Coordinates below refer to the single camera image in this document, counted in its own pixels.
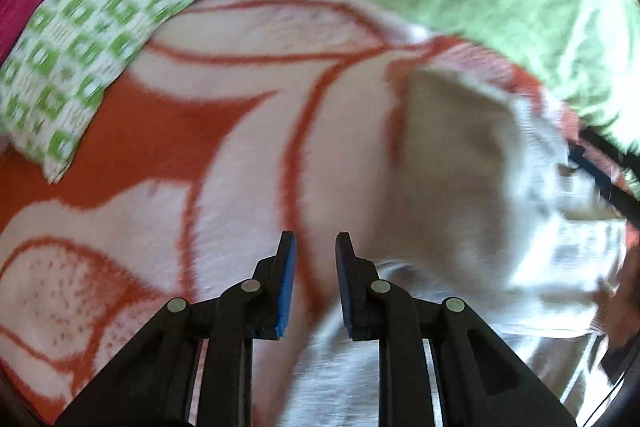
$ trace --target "round metal joint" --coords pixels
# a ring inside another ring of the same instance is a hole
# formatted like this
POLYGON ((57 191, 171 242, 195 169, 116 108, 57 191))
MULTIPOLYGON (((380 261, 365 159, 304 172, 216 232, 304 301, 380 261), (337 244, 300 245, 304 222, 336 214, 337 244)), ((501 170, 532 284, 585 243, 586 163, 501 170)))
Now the round metal joint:
POLYGON ((181 297, 176 297, 167 302, 166 307, 172 313, 179 313, 187 307, 187 301, 181 297))
POLYGON ((391 285, 387 281, 379 279, 371 283, 371 289, 375 293, 386 293, 391 289, 391 285))
POLYGON ((240 287, 244 292, 254 293, 260 289, 260 281, 257 281, 255 279, 247 279, 246 281, 242 281, 240 287))
POLYGON ((447 310, 454 313, 460 313, 463 309, 465 309, 464 301, 458 299, 457 297, 447 299, 445 306, 447 307, 447 310))

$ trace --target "orange and white blanket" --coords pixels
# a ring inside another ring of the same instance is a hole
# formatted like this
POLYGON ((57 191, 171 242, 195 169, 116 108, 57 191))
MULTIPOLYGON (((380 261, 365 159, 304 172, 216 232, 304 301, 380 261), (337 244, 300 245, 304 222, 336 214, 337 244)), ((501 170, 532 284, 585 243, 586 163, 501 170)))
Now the orange and white blanket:
MULTIPOLYGON (((200 0, 110 87, 60 183, 0 157, 2 364, 52 422, 166 301, 218 296, 291 229, 290 325, 254 358, 261 426, 369 421, 309 398, 341 360, 321 333, 340 231, 390 278, 409 269, 416 295, 462 295, 501 334, 580 340, 539 371, 575 383, 624 230, 590 180, 558 174, 561 127, 575 119, 520 68, 366 1, 200 0)), ((375 396, 350 399, 377 411, 375 396)))

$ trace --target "green and white checkered cloth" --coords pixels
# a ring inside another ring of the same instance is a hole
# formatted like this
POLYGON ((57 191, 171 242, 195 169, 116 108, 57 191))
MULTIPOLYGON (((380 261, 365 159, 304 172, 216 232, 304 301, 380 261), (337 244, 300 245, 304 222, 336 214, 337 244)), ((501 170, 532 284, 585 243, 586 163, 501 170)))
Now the green and white checkered cloth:
POLYGON ((44 0, 0 68, 0 135, 59 181, 106 87, 193 1, 44 0))

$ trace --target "blanket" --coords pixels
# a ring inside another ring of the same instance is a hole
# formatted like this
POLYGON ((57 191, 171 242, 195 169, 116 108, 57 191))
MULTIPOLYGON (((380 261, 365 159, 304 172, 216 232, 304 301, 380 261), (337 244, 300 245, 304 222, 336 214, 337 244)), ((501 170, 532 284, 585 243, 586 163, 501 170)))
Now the blanket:
MULTIPOLYGON (((53 422, 165 302, 218 296, 283 229, 296 283, 286 336, 255 347, 257 425, 310 423, 296 375, 332 317, 343 230, 361 257, 409 270, 417 296, 463 295, 501 334, 584 338, 624 224, 558 169, 575 131, 520 68, 368 1, 200 0, 107 90, 59 184, 0 156, 2 366, 53 422), (415 242, 396 244, 402 230, 415 242)), ((583 381, 578 344, 532 367, 583 381)))

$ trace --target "black cable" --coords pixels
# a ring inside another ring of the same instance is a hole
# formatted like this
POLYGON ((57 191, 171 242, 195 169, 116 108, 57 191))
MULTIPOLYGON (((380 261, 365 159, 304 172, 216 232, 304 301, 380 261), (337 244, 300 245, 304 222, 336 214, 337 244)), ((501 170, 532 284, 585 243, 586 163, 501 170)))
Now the black cable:
POLYGON ((638 357, 638 353, 640 353, 640 349, 638 349, 634 355, 631 357, 631 360, 629 361, 629 363, 626 365, 625 370, 623 371, 622 375, 620 375, 620 378, 618 378, 618 381, 615 383, 615 385, 611 388, 611 390, 607 393, 607 396, 604 397, 604 399, 600 402, 600 404, 593 410, 593 412, 589 415, 589 417, 587 418, 587 421, 582 425, 582 427, 587 427, 587 424, 591 421, 591 418, 593 418, 593 415, 595 415, 599 410, 600 407, 602 407, 605 402, 611 398, 611 395, 613 394, 613 392, 620 386, 620 384, 622 383, 623 380, 625 380, 626 374, 629 372, 629 369, 631 369, 631 366, 634 365, 634 362, 636 361, 636 358, 638 357))

